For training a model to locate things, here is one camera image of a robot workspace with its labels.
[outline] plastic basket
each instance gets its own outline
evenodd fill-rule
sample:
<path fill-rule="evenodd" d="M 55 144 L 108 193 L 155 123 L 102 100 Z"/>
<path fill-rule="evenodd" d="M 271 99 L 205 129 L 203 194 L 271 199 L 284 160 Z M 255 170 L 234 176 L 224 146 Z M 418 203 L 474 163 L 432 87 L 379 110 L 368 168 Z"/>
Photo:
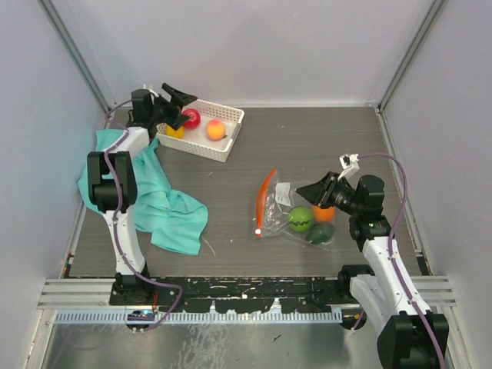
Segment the plastic basket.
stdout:
<path fill-rule="evenodd" d="M 183 138 L 165 135 L 165 124 L 159 125 L 157 138 L 161 145 L 203 156 L 204 158 L 226 161 L 241 130 L 244 111 L 203 100 L 192 102 L 185 108 L 197 109 L 200 112 L 200 125 L 194 130 L 185 130 Z M 221 119 L 225 124 L 226 137 L 220 141 L 207 139 L 206 125 L 208 121 L 214 118 Z"/>

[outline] green avocado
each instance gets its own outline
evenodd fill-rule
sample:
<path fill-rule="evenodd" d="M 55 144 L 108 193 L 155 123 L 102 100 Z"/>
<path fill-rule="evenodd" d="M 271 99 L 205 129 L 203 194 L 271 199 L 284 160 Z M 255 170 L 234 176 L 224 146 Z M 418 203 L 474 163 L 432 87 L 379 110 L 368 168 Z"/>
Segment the green avocado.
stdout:
<path fill-rule="evenodd" d="M 310 244 L 323 244 L 328 242 L 335 233 L 335 226 L 331 223 L 322 223 L 314 226 L 306 236 Z"/>

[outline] plastic bag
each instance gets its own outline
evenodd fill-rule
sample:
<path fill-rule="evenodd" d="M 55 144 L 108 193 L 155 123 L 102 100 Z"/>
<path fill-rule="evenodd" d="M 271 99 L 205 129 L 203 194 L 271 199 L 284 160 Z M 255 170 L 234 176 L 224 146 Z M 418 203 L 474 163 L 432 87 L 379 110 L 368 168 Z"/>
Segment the plastic bag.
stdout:
<path fill-rule="evenodd" d="M 276 169 L 265 179 L 256 198 L 256 235 L 285 235 L 324 250 L 334 240 L 334 208 L 309 204 L 295 190 L 309 181 L 280 181 Z"/>

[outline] orange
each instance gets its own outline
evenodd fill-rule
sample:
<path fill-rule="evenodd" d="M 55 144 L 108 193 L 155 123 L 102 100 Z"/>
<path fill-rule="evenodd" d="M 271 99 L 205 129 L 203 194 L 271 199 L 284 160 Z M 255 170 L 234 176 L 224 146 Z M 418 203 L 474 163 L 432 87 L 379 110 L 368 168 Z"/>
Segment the orange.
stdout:
<path fill-rule="evenodd" d="M 314 220 L 319 223 L 324 221 L 333 221 L 333 218 L 335 217 L 335 208 L 331 206 L 328 209 L 322 209 L 316 205 L 313 205 L 313 215 Z"/>

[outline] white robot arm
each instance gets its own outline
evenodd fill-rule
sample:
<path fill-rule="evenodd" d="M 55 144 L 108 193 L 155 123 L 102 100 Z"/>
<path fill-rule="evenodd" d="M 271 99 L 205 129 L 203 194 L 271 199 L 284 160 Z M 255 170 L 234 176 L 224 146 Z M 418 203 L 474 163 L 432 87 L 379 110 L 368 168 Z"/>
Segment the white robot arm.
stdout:
<path fill-rule="evenodd" d="M 444 369 L 449 332 L 446 318 L 432 313 L 401 260 L 394 229 L 382 215 L 384 182 L 363 175 L 356 189 L 348 183 L 359 169 L 358 161 L 357 154 L 342 155 L 341 174 L 328 172 L 319 182 L 298 188 L 297 193 L 320 208 L 335 206 L 351 216 L 351 237 L 370 267 L 345 265 L 338 280 L 374 325 L 383 368 Z"/>
<path fill-rule="evenodd" d="M 162 89 L 171 96 L 170 101 L 146 88 L 133 91 L 131 120 L 121 137 L 105 151 L 93 151 L 88 155 L 89 199 L 102 213 L 115 248 L 116 294 L 130 296 L 134 291 L 148 294 L 152 289 L 150 284 L 136 278 L 134 273 L 136 271 L 146 278 L 150 277 L 133 221 L 133 205 L 137 201 L 138 191 L 131 160 L 149 145 L 160 123 L 165 122 L 173 129 L 180 128 L 190 118 L 181 114 L 182 108 L 197 100 L 196 96 L 185 94 L 165 83 Z M 119 188 L 113 178 L 105 177 L 110 171 L 106 160 L 111 162 L 118 176 Z M 122 194 L 122 204 L 117 209 L 119 191 Z M 117 218 L 114 217 L 115 211 L 118 212 Z"/>

